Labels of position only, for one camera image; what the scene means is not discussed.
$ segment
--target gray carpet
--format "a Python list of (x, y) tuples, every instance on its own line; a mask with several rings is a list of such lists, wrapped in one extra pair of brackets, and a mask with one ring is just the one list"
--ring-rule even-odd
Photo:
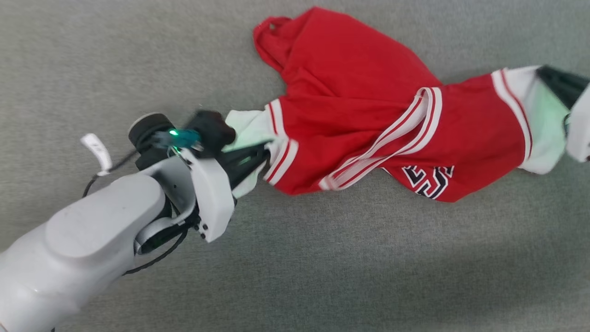
[[(590, 74), (588, 0), (0, 0), (0, 250), (79, 198), (129, 125), (282, 93), (251, 30), (313, 4), (410, 46), (445, 82), (550, 63)], [(242, 199), (66, 331), (589, 331), (590, 167), (514, 171), (456, 204), (375, 171), (338, 193)]]

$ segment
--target white label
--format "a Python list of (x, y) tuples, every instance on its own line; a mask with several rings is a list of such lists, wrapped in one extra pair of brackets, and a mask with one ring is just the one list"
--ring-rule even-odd
[(99, 176), (107, 175), (111, 167), (113, 167), (113, 161), (111, 160), (109, 151), (104, 144), (95, 134), (84, 135), (84, 137), (80, 138), (80, 142), (82, 142), (82, 144), (84, 144), (84, 146), (87, 147), (99, 160), (100, 168), (102, 170), (99, 172)]

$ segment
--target white and red striped trim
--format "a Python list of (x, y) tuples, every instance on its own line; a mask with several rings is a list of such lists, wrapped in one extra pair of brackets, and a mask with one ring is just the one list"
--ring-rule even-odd
[(283, 123), (283, 108), (278, 99), (275, 99), (270, 104), (266, 105), (264, 111), (269, 112), (270, 114), (274, 133), (279, 139), (284, 139), (281, 147), (278, 149), (277, 155), (271, 156), (271, 167), (264, 175), (264, 179), (268, 181), (268, 183), (275, 185), (281, 180), (295, 160), (297, 151), (299, 150), (299, 143), (287, 136)]
[[(320, 182), (323, 190), (341, 190), (359, 181), (368, 172), (396, 155), (412, 154), (432, 139), (440, 120), (443, 99), (439, 88), (423, 87), (404, 114), (377, 138), (364, 154), (351, 158)], [(422, 122), (418, 135), (401, 149), (384, 157), (373, 157), (379, 149), (407, 134)]]
[(525, 140), (525, 155), (523, 156), (523, 162), (525, 162), (529, 159), (531, 150), (533, 148), (533, 136), (530, 132), (525, 108), (522, 106), (521, 101), (516, 97), (514, 92), (510, 89), (510, 85), (506, 80), (505, 69), (494, 71), (491, 74), (491, 80), (494, 83), (494, 89), (496, 90), (498, 97), (500, 97), (500, 99), (512, 110), (516, 120), (520, 125), (520, 128), (522, 129), (523, 138)]

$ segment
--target robotic arm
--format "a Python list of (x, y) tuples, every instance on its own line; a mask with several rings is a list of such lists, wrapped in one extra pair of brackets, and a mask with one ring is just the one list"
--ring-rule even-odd
[(161, 114), (140, 119), (129, 135), (141, 154), (138, 173), (67, 206), (0, 254), (0, 332), (49, 332), (132, 269), (135, 255), (189, 229), (207, 242), (225, 232), (232, 189), (269, 153), (264, 144), (222, 153), (235, 132), (214, 112), (199, 112), (189, 128), (198, 141), (169, 146), (168, 158), (145, 142), (183, 131)]

